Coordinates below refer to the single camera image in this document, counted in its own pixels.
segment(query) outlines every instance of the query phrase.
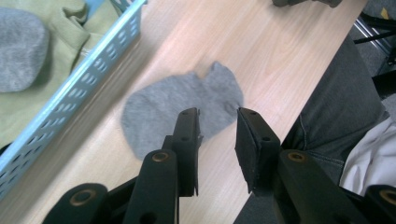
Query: gray cloth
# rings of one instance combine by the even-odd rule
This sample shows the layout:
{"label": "gray cloth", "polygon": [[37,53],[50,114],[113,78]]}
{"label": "gray cloth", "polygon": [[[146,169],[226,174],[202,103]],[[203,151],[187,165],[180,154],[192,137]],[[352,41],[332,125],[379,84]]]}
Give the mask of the gray cloth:
{"label": "gray cloth", "polygon": [[[349,152],[388,117],[356,46],[348,37],[282,147],[306,151],[338,184]],[[276,223],[270,200],[252,197],[235,223]]]}
{"label": "gray cloth", "polygon": [[0,7],[0,92],[23,91],[47,55],[49,32],[34,14]]}
{"label": "gray cloth", "polygon": [[139,159],[160,149],[166,135],[172,135],[181,111],[200,109],[204,141],[233,123],[236,109],[243,106],[241,92],[233,73],[220,63],[213,63],[204,79],[190,72],[167,77],[128,99],[121,125],[134,154]]}

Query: person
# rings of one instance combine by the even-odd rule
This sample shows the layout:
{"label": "person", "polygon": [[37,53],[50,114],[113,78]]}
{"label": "person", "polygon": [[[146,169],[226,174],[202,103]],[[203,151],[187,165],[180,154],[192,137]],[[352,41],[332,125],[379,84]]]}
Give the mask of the person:
{"label": "person", "polygon": [[[349,36],[282,147],[305,151],[334,184],[360,195],[370,185],[396,186],[396,124]],[[251,195],[235,224],[277,223],[272,200]]]}

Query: perforated basket side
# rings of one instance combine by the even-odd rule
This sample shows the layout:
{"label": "perforated basket side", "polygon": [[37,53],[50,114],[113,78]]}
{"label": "perforated basket side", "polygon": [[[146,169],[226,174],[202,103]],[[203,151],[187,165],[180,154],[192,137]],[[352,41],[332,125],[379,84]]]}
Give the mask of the perforated basket side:
{"label": "perforated basket side", "polygon": [[0,157],[0,200],[59,133],[98,83],[140,33],[141,7],[136,0],[41,111]]}

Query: floor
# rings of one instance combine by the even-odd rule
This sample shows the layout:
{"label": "floor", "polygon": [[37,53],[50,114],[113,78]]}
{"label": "floor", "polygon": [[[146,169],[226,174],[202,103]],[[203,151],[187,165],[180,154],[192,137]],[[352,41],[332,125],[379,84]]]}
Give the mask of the floor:
{"label": "floor", "polygon": [[[383,8],[388,12],[390,19],[396,20],[395,0],[369,0],[363,11],[370,16],[382,18],[381,12],[383,11]],[[356,27],[351,29],[349,35],[352,36],[353,39],[364,37]],[[389,42],[393,44],[393,47],[396,47],[396,37],[390,38]],[[387,55],[381,49],[376,48],[373,44],[359,44],[357,47],[372,77],[383,74],[387,71],[396,70],[395,65],[388,66],[385,64]],[[396,120],[396,94],[391,95],[382,103],[387,108],[393,119]]]}

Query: person's leg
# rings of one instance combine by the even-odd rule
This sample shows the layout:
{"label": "person's leg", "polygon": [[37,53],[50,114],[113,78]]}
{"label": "person's leg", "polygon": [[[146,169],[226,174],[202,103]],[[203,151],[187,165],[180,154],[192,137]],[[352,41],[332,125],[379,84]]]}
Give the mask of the person's leg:
{"label": "person's leg", "polygon": [[[361,56],[347,37],[282,147],[308,152],[338,184],[350,150],[388,116]],[[235,223],[276,223],[271,201],[271,197],[251,195]]]}

